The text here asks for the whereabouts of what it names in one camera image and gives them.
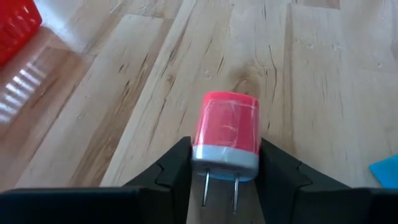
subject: blue object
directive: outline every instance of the blue object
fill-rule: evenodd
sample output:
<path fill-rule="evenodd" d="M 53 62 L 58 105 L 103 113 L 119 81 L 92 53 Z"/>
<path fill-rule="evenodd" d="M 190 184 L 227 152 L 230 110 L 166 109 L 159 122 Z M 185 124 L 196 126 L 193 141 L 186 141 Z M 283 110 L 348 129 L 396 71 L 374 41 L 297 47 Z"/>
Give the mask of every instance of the blue object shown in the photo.
<path fill-rule="evenodd" d="M 398 155 L 376 162 L 369 169 L 383 187 L 398 189 Z"/>

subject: plastic wrap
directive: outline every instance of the plastic wrap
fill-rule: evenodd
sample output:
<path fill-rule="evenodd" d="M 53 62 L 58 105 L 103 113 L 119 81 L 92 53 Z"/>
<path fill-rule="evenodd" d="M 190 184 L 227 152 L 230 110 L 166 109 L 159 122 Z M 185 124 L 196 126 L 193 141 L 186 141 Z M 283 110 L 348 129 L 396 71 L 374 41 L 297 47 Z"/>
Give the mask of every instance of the plastic wrap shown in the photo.
<path fill-rule="evenodd" d="M 259 102 L 231 92 L 210 92 L 201 106 L 193 161 L 218 179 L 250 180 L 257 175 L 260 147 Z"/>

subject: red basket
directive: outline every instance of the red basket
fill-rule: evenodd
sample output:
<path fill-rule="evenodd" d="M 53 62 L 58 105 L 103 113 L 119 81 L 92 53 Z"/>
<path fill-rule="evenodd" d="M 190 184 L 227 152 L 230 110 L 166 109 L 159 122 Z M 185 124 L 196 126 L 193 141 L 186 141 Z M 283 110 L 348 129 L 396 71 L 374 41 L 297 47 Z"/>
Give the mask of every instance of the red basket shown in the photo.
<path fill-rule="evenodd" d="M 28 42 L 41 23 L 33 0 L 0 0 L 0 66 Z"/>

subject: wood grain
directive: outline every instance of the wood grain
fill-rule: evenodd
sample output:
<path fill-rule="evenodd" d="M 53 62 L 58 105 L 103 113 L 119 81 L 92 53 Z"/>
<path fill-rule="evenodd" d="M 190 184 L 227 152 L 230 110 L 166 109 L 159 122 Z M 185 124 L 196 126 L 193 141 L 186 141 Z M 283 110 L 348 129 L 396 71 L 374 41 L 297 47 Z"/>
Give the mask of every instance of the wood grain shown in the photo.
<path fill-rule="evenodd" d="M 3 73 L 12 80 L 1 92 L 2 109 L 8 108 L 0 124 L 1 190 L 18 181 L 92 62 L 90 56 L 47 47 L 21 70 Z"/>
<path fill-rule="evenodd" d="M 294 0 L 296 4 L 312 7 L 340 9 L 340 0 Z"/>
<path fill-rule="evenodd" d="M 141 91 L 141 82 L 146 81 L 169 25 L 163 19 L 123 17 L 46 135 L 17 187 L 96 182 L 106 164 L 89 168 L 84 164 L 96 164 L 96 161 L 109 157 L 118 133 L 121 134 L 120 129 L 124 129 L 122 115 L 129 114 L 129 108 L 134 107 L 134 98 Z M 139 35 L 122 35 L 125 33 Z M 115 125 L 105 130 L 109 123 Z M 92 139 L 104 139 L 104 142 L 90 144 Z M 82 175 L 85 175 L 85 181 L 80 179 Z"/>
<path fill-rule="evenodd" d="M 125 14 L 174 19 L 181 2 L 74 0 L 66 6 L 60 0 L 41 0 L 37 5 L 45 18 L 52 18 L 44 20 L 44 26 L 52 29 L 58 37 L 49 43 L 50 46 L 97 54 Z"/>
<path fill-rule="evenodd" d="M 397 73 L 350 69 L 359 148 L 353 186 L 378 187 L 368 166 L 398 154 Z"/>
<path fill-rule="evenodd" d="M 398 60 L 398 1 L 391 1 L 391 53 L 394 59 Z"/>
<path fill-rule="evenodd" d="M 343 29 L 352 67 L 377 72 L 398 71 L 393 1 L 342 1 Z"/>
<path fill-rule="evenodd" d="M 285 64 L 292 88 L 295 156 L 347 184 L 358 150 L 340 11 L 291 7 Z"/>

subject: red charger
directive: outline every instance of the red charger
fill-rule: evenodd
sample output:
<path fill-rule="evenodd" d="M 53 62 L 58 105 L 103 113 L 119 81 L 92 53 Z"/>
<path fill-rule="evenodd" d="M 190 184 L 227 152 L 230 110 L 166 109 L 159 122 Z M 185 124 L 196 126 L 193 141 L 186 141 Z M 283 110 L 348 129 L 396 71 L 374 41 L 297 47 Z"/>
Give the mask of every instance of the red charger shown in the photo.
<path fill-rule="evenodd" d="M 256 98 L 225 91 L 205 95 L 192 154 L 193 170 L 206 175 L 203 206 L 210 177 L 232 180 L 236 211 L 239 181 L 257 176 L 260 140 Z"/>
<path fill-rule="evenodd" d="M 5 65 L 38 31 L 42 18 L 33 0 L 0 3 L 0 66 Z"/>

